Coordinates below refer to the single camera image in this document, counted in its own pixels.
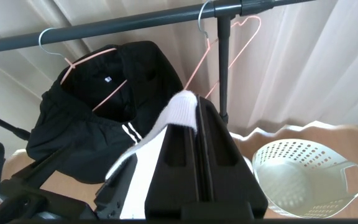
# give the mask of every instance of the wooden floor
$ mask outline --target wooden floor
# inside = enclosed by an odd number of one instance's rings
[[[358,126],[336,126],[333,128],[305,128],[301,131],[289,129],[279,130],[274,135],[254,133],[246,141],[235,139],[241,153],[252,159],[253,154],[263,145],[278,139],[298,138],[324,144],[346,159],[358,164]],[[4,165],[2,179],[10,176],[30,164],[32,159],[28,158],[25,151],[17,151]],[[351,170],[349,175],[349,188],[358,188],[358,170]],[[86,185],[77,182],[71,177],[67,177],[59,172],[55,172],[51,178],[43,184],[42,188],[69,197],[83,200],[92,208],[94,195],[101,184]],[[271,210],[267,211],[265,218],[283,218]],[[347,208],[334,216],[334,218],[358,218],[358,198],[356,198]]]

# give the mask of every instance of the white plastic basket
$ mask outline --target white plastic basket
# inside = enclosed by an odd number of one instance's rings
[[[344,172],[358,165],[317,142],[271,142],[254,154],[252,166],[269,208],[281,215],[328,218],[358,196],[347,192]]]

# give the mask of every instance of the curtain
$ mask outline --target curtain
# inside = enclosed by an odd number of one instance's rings
[[[40,32],[192,4],[201,0],[0,0],[0,38]],[[317,0],[276,7],[259,14],[262,27],[229,71],[229,130],[247,135],[256,127],[275,131],[284,124],[311,121],[358,124],[358,1]],[[237,17],[232,22],[243,21]],[[216,19],[202,21],[211,40]],[[255,32],[249,19],[231,31],[230,61]],[[102,35],[48,44],[70,60],[106,44],[151,40],[186,83],[206,50],[197,22]],[[67,66],[39,47],[0,52],[0,118],[31,130],[41,95]],[[205,96],[218,80],[218,45],[213,45],[190,90]],[[219,109],[219,88],[209,98]],[[25,147],[0,128],[7,155]]]

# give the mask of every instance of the black hoodie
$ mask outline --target black hoodie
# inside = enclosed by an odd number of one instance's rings
[[[80,182],[104,182],[114,161],[135,141],[124,125],[144,137],[169,99],[183,87],[177,73],[149,41],[108,45],[99,55],[74,68],[60,85],[68,67],[42,95],[40,116],[27,145],[28,155],[41,159],[61,147],[76,143],[74,153],[58,169]],[[95,112],[92,109],[123,81],[127,83]]]

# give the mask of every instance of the metal hook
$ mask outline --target metal hook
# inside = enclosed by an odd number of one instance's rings
[[[213,1],[213,0],[208,0],[208,1],[206,1],[206,2],[203,4],[203,6],[201,7],[200,13],[198,14],[198,29],[200,30],[200,32],[202,32],[202,33],[205,34],[205,36],[206,36],[207,39],[208,39],[208,33],[207,33],[205,30],[201,30],[200,20],[201,20],[201,14],[203,13],[203,10],[204,10],[205,6],[206,6],[208,3],[212,2],[212,1]]]
[[[62,56],[62,57],[66,60],[66,57],[64,57],[62,54],[49,52],[49,51],[45,50],[45,49],[42,47],[41,38],[42,38],[42,36],[46,33],[46,31],[51,30],[51,29],[56,29],[56,28],[48,28],[48,29],[45,29],[44,31],[42,31],[42,32],[40,33],[40,36],[38,37],[38,46],[40,46],[40,48],[41,48],[42,50],[44,50],[46,53],[52,54],[52,55],[60,55],[60,56]]]

